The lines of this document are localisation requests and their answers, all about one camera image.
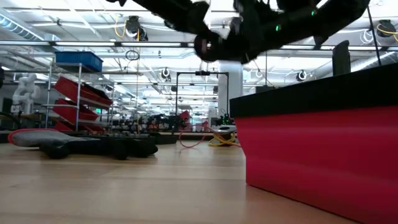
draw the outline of robot on floor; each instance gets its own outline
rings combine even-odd
[[[107,0],[124,6],[127,0]],[[370,0],[277,0],[274,11],[259,0],[234,0],[239,17],[232,18],[226,39],[213,32],[204,18],[209,10],[205,1],[133,0],[161,17],[165,25],[179,32],[197,35],[196,54],[206,62],[232,60],[248,63],[259,54],[313,37],[319,49],[331,35],[359,19]]]
[[[11,113],[32,114],[34,100],[40,98],[40,87],[35,85],[36,74],[24,75],[19,78],[17,90],[12,96]]]

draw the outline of white humanoid robot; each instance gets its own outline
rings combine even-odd
[[[12,96],[11,113],[32,114],[34,100],[40,98],[40,87],[35,85],[36,74],[19,78],[19,85]]]

